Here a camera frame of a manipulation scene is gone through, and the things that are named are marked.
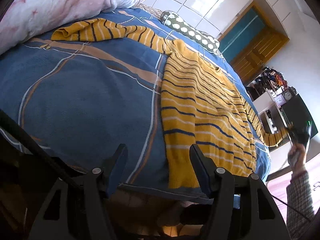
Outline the right hand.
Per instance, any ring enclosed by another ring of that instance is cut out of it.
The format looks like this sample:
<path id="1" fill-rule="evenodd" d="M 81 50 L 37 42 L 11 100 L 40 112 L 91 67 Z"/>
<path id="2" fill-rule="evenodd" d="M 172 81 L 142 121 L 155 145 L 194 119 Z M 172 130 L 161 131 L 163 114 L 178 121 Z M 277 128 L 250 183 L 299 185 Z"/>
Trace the right hand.
<path id="1" fill-rule="evenodd" d="M 288 153 L 288 163 L 296 176 L 305 171 L 306 150 L 302 144 L 294 144 Z"/>

